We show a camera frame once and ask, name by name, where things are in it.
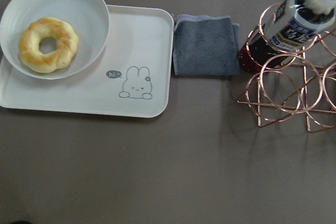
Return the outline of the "white round bowl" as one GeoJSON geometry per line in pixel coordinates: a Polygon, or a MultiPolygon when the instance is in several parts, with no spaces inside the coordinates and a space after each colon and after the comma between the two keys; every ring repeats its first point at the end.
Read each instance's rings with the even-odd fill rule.
{"type": "Polygon", "coordinates": [[[110,18],[104,0],[11,0],[1,17],[1,49],[13,68],[40,79],[62,79],[89,67],[103,52],[109,35],[110,18]],[[69,67],[52,73],[37,73],[25,66],[18,43],[28,26],[43,17],[69,23],[79,37],[76,55],[69,67]]]}

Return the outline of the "folded grey cloth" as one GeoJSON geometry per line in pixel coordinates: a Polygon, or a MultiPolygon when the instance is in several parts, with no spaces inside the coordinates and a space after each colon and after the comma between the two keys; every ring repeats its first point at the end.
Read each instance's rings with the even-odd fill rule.
{"type": "Polygon", "coordinates": [[[240,74],[240,25],[230,16],[180,14],[175,19],[173,68],[177,76],[240,74]]]}

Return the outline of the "tea bottle in rack left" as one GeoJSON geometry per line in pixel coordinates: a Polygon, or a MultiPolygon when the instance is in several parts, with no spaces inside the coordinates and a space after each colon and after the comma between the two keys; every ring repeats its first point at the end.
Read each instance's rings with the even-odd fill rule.
{"type": "Polygon", "coordinates": [[[274,68],[286,57],[312,43],[316,35],[335,22],[335,0],[284,0],[262,31],[246,43],[237,58],[242,69],[259,72],[263,65],[274,68]]]}

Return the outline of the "golden baked donut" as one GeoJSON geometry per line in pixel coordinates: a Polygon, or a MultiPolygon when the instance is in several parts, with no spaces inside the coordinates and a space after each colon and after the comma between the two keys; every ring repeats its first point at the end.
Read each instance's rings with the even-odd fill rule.
{"type": "Polygon", "coordinates": [[[44,17],[29,25],[22,33],[18,50],[21,62],[38,73],[51,73],[67,68],[79,46],[79,37],[73,27],[58,18],[44,17]],[[49,53],[40,51],[40,43],[52,38],[56,49],[49,53]]]}

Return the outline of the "white rabbit print tray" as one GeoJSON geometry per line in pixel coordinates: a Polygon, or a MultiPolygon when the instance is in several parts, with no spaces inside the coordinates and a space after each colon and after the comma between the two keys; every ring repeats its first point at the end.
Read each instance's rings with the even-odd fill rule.
{"type": "Polygon", "coordinates": [[[173,18],[157,8],[108,6],[111,27],[103,54],[65,79],[29,77],[3,59],[1,106],[153,118],[168,103],[173,18]]]}

